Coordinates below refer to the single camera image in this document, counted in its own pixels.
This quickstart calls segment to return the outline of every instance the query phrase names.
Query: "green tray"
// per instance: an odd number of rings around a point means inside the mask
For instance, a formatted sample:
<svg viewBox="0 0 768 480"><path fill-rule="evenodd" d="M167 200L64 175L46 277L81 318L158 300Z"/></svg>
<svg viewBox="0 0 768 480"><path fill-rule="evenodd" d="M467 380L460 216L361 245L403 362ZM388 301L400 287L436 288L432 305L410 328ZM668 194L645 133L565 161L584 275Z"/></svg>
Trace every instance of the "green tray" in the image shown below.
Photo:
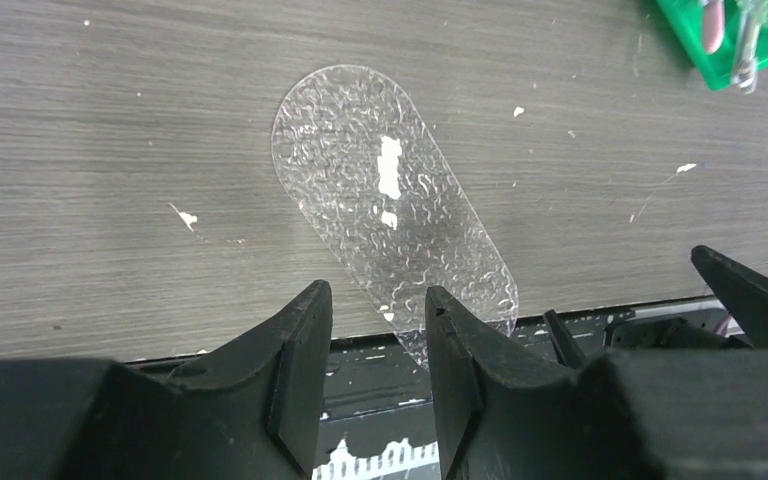
<svg viewBox="0 0 768 480"><path fill-rule="evenodd" d="M740 28L740 11L734 0L726 0L726 31L723 44L712 54L702 49L702 7L698 0L658 0L670 26L678 35L684 50L699 69L711 90L721 90L731 85L731 68L734 62L734 45ZM758 69L768 67L768 28L761 29L758 38Z"/></svg>

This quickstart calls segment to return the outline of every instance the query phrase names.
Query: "white comb-like strip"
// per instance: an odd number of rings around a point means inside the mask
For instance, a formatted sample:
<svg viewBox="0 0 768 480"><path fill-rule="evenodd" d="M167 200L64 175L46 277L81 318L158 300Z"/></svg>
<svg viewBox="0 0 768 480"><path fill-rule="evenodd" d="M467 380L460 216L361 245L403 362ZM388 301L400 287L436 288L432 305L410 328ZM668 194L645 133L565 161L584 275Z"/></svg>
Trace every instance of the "white comb-like strip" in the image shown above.
<svg viewBox="0 0 768 480"><path fill-rule="evenodd" d="M313 471L311 480L369 480L438 461L437 442L414 448L405 438L388 443L381 455L357 458L349 453L343 439L331 452L331 460Z"/></svg>

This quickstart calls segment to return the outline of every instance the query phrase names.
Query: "wooden table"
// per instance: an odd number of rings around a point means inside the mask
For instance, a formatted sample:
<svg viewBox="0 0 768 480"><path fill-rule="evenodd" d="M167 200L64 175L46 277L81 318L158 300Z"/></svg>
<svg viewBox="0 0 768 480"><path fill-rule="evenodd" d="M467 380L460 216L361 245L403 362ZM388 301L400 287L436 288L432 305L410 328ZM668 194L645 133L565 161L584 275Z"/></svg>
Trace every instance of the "wooden table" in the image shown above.
<svg viewBox="0 0 768 480"><path fill-rule="evenodd" d="M768 274L768 71L708 91L652 1L0 0L0 356L211 349L315 278L386 331L270 154L337 63L410 93L521 315L703 294L699 243Z"/></svg>

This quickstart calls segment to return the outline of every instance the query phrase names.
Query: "translucent green object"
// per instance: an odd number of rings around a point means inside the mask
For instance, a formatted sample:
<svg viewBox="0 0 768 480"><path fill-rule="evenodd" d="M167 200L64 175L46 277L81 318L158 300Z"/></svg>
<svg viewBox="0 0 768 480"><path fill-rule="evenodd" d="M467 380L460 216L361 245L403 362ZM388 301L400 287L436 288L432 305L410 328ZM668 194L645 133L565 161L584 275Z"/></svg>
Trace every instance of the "translucent green object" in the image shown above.
<svg viewBox="0 0 768 480"><path fill-rule="evenodd" d="M723 44L707 54L702 48L702 6L699 0L657 0L670 26L678 35L684 50L693 61L708 88L721 90L731 84L735 44L740 29L740 10L734 0L725 1L726 31ZM758 69L768 67L768 0L739 0L741 7L762 23L758 39Z"/></svg>

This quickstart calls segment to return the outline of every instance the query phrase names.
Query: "green plastic container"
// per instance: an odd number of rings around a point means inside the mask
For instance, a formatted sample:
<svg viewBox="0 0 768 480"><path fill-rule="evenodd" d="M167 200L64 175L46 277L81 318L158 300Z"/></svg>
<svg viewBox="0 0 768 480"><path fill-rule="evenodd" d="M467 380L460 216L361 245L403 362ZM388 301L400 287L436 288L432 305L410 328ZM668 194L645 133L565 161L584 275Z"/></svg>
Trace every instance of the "green plastic container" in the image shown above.
<svg viewBox="0 0 768 480"><path fill-rule="evenodd" d="M721 90L731 85L734 46L740 28L740 10L734 0L725 2L726 31L723 44L719 50L710 55L702 49L702 6L698 0L658 0L658 4L678 35L684 50L708 84L708 88ZM763 14L764 20L767 20L768 11ZM768 26L761 29L756 55L758 70L767 68Z"/></svg>

